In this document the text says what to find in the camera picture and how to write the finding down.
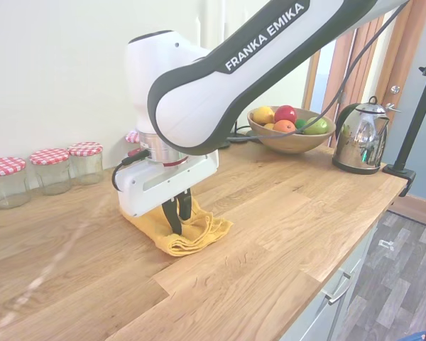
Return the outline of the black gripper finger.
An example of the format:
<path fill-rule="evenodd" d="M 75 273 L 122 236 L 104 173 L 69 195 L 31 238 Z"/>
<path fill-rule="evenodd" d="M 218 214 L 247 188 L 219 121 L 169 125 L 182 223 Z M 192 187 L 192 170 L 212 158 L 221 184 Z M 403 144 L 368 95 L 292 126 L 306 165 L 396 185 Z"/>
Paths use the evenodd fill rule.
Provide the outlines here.
<path fill-rule="evenodd" d="M 191 218 L 192 211 L 192 195 L 188 188 L 182 193 L 177 195 L 177 201 L 179 204 L 179 217 L 181 220 L 188 220 Z"/>
<path fill-rule="evenodd" d="M 163 213 L 174 234 L 182 234 L 182 223 L 178 215 L 178 202 L 175 197 L 162 204 Z"/>

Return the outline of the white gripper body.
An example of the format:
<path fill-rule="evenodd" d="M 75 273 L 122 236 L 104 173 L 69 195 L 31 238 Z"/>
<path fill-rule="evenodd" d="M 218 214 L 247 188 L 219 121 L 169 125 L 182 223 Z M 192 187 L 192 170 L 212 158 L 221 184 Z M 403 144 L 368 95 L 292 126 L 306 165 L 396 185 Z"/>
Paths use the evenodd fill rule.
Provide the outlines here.
<path fill-rule="evenodd" d="M 120 208 L 140 217 L 213 175 L 219 153 L 190 156 L 173 148 L 130 152 L 114 170 Z"/>

